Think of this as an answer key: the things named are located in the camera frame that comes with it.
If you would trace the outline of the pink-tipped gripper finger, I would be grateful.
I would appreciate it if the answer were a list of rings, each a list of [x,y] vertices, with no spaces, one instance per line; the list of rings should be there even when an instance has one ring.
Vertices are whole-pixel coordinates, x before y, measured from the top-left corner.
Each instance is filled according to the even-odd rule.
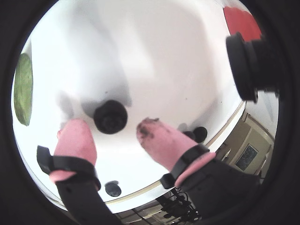
[[[37,147],[37,162],[56,185],[68,212],[81,225],[120,225],[98,194],[97,150],[88,124],[70,120],[57,138],[53,155],[48,148]]]
[[[260,186],[258,176],[216,159],[215,152],[158,119],[141,121],[136,136],[150,157],[168,170],[160,179],[163,187],[182,189],[202,216],[243,204]]]

